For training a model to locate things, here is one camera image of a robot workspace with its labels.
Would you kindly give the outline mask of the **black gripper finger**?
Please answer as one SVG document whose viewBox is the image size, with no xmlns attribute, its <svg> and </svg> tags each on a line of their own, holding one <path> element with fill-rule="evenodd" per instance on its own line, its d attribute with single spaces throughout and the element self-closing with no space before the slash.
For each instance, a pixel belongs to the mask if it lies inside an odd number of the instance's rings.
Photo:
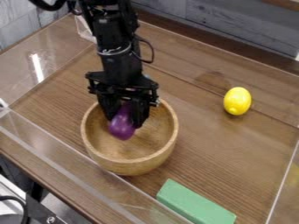
<svg viewBox="0 0 299 224">
<path fill-rule="evenodd" d="M 149 102 L 144 99 L 133 98 L 131 101 L 131 118 L 136 129 L 143 127 L 143 124 L 149 116 Z"/>
<path fill-rule="evenodd" d="M 111 121 L 113 116 L 116 115 L 120 107 L 121 107 L 121 102 L 115 96 L 104 96 L 101 95 L 97 98 L 99 105 L 103 109 L 105 118 Z"/>
</svg>

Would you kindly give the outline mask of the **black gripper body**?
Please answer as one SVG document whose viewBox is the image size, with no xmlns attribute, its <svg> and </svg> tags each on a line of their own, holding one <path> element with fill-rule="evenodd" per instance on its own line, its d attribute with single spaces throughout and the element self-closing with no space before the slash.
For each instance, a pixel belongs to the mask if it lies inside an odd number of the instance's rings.
<svg viewBox="0 0 299 224">
<path fill-rule="evenodd" d="M 99 98 L 115 96 L 120 102 L 132 101 L 133 98 L 144 99 L 155 106 L 159 102 L 159 84 L 144 75 L 143 60 L 139 50 L 99 51 L 103 70 L 87 72 L 88 91 Z"/>
</svg>

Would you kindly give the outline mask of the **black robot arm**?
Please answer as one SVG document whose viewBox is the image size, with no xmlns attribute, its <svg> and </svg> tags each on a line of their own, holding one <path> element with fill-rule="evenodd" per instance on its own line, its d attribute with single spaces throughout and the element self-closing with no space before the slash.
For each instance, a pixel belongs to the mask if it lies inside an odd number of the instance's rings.
<svg viewBox="0 0 299 224">
<path fill-rule="evenodd" d="M 70 11 L 85 20 L 96 39 L 97 55 L 103 69 L 88 72 L 88 91 L 97 96 L 105 118 L 111 120 L 124 102 L 131 106 L 128 119 L 140 128 L 149 117 L 149 108 L 159 103 L 156 81 L 145 77 L 140 44 L 145 41 L 137 34 L 137 15 L 131 0 L 28 0 L 45 11 L 56 11 L 76 1 L 79 8 Z"/>
</svg>

